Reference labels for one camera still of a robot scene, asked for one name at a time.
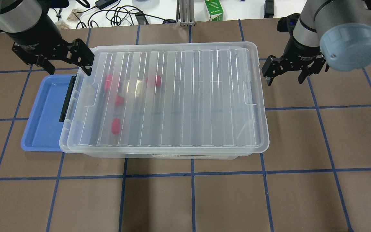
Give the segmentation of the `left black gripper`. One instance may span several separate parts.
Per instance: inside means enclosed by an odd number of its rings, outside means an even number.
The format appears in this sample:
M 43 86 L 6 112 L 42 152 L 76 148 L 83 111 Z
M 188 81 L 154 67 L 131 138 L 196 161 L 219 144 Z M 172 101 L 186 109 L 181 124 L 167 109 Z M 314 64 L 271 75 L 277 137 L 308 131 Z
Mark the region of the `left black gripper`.
M 51 60 L 61 60 L 80 67 L 88 76 L 92 74 L 95 55 L 80 38 L 69 43 L 58 29 L 43 29 L 12 33 L 12 39 L 12 51 L 27 65 L 36 65 L 55 74 Z

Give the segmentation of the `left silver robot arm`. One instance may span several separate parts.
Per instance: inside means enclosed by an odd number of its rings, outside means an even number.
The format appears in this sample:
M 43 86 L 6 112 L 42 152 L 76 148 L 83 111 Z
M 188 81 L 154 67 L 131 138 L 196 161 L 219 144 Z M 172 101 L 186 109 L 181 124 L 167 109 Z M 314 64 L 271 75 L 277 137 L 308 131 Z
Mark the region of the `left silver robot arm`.
M 53 75 L 56 68 L 51 61 L 61 60 L 86 75 L 92 73 L 94 53 L 82 39 L 64 40 L 37 0 L 0 0 L 0 30 L 12 38 L 12 51 L 27 65 Z

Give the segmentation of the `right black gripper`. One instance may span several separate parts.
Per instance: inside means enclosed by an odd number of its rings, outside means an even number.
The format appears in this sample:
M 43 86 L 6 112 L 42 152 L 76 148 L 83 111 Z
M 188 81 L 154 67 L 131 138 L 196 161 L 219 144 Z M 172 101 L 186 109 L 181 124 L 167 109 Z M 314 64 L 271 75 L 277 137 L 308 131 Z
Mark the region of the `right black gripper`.
M 281 18 L 277 31 L 288 32 L 290 39 L 283 55 L 280 58 L 270 55 L 262 67 L 262 75 L 268 86 L 272 85 L 275 77 L 286 72 L 301 71 L 299 84 L 310 75 L 321 72 L 326 59 L 318 46 L 318 34 L 314 28 L 306 25 L 301 18 Z

